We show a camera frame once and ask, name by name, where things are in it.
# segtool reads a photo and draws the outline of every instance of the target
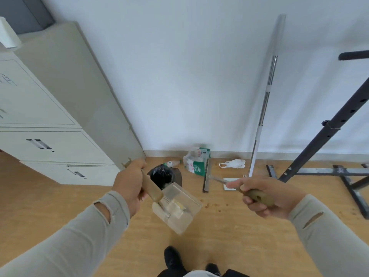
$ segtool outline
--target black metal rack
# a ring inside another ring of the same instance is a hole
[[[353,60],[369,58],[369,51],[344,52],[338,57],[339,60]],[[340,129],[341,127],[368,101],[369,99],[369,78],[351,96],[345,105],[335,114],[331,120],[322,122],[323,128],[311,140],[306,148],[292,162],[287,170],[278,178],[286,183],[294,175],[311,176],[340,176],[347,187],[352,198],[358,205],[360,212],[365,219],[369,219],[369,206],[362,198],[359,190],[369,185],[369,168],[363,164],[363,168],[344,168],[341,165],[334,165],[333,168],[302,168]],[[272,165],[266,166],[270,177],[277,178]],[[348,176],[366,176],[353,183]]]

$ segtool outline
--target plastic bottle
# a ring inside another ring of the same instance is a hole
[[[172,168],[172,167],[178,166],[181,163],[182,163],[182,160],[172,160],[172,161],[165,162],[163,164],[169,168]]]

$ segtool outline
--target clear plastic dustpan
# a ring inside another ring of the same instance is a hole
[[[200,211],[202,203],[177,183],[171,183],[163,189],[164,197],[161,205],[152,204],[152,211],[177,234],[182,234],[192,222],[193,217]]]

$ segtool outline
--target torn sleeve hole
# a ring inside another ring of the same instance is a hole
[[[324,212],[319,212],[318,214],[315,214],[311,217],[311,219],[305,224],[305,226],[302,228],[306,228],[308,225],[310,225],[312,222],[315,222],[317,218],[321,217],[324,214]]]

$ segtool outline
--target dustpan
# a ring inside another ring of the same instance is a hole
[[[154,201],[152,211],[179,235],[184,233],[202,207],[196,197],[177,183],[161,190],[144,172],[142,188]]]

